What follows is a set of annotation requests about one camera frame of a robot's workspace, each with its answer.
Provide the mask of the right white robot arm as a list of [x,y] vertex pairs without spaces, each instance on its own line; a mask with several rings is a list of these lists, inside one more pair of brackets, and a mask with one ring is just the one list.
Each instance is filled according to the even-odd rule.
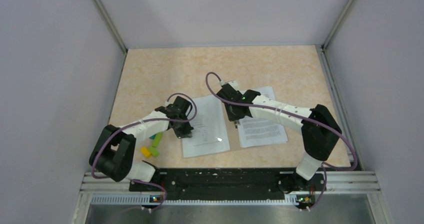
[[225,106],[229,121],[245,117],[272,121],[288,127],[302,136],[305,153],[295,169],[293,183],[300,190],[308,189],[314,174],[328,160],[342,131],[324,105],[313,108],[292,106],[272,100],[255,90],[244,93],[232,84],[223,84],[217,97]]

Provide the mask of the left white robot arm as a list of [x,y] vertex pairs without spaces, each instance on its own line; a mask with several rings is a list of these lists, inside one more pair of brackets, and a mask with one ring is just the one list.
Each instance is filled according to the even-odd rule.
[[147,190],[157,189],[161,182],[157,168],[148,162],[136,161],[135,148],[151,136],[170,129],[178,139],[192,137],[194,128],[190,122],[198,108],[189,96],[182,93],[174,96],[172,103],[166,102],[137,121],[104,127],[89,158],[92,177],[110,178],[115,182],[139,180]]

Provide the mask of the form paper sheet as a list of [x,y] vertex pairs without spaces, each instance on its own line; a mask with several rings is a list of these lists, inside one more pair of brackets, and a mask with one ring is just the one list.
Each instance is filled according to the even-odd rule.
[[222,104],[213,95],[194,99],[197,115],[190,122],[191,138],[182,140],[183,157],[197,157],[230,150]]

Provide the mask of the beige file folder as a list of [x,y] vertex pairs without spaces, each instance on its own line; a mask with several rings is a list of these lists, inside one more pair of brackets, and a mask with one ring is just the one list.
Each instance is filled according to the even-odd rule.
[[222,109],[223,109],[224,120],[225,120],[225,124],[226,124],[226,130],[227,130],[227,133],[228,133],[227,135],[229,137],[229,143],[230,143],[230,150],[229,151],[237,151],[237,150],[246,149],[246,148],[241,148],[238,129],[235,128],[234,122],[230,122],[228,120],[228,116],[226,114],[226,111],[225,111],[225,108],[224,108],[222,102],[221,102],[221,106],[222,106]]

